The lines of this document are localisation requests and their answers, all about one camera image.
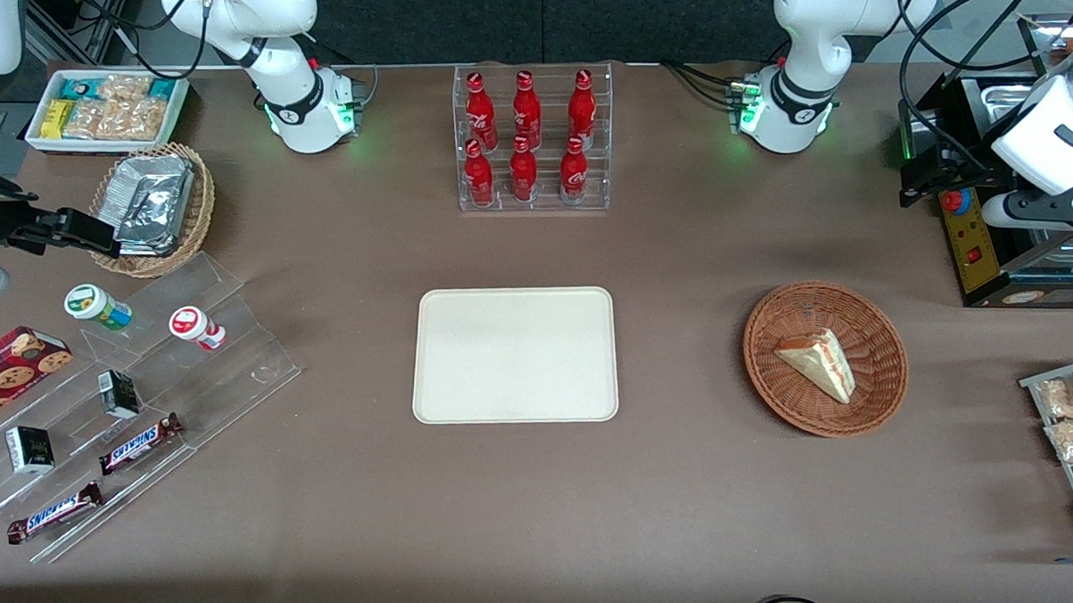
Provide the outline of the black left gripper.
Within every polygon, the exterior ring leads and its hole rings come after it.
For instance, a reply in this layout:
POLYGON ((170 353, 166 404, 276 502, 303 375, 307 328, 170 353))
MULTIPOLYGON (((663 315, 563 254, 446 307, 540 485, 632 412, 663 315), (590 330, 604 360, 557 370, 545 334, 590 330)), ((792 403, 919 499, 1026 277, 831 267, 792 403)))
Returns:
POLYGON ((986 143, 959 150, 951 142, 943 141, 938 152, 940 165, 910 162, 902 165, 900 208, 911 208, 925 198, 969 187, 984 187, 994 193, 1014 189, 1014 170, 986 143))

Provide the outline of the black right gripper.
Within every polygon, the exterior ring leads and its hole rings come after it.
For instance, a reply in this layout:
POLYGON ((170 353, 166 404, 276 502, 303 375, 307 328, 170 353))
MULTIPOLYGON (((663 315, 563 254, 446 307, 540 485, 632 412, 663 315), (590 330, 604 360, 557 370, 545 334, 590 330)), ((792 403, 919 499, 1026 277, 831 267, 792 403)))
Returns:
POLYGON ((119 258, 120 242, 114 239, 114 226, 78 210, 59 209, 57 216, 31 206, 35 193, 25 193, 21 186, 0 176, 0 246, 44 255, 48 245, 76 246, 104 258, 119 258))

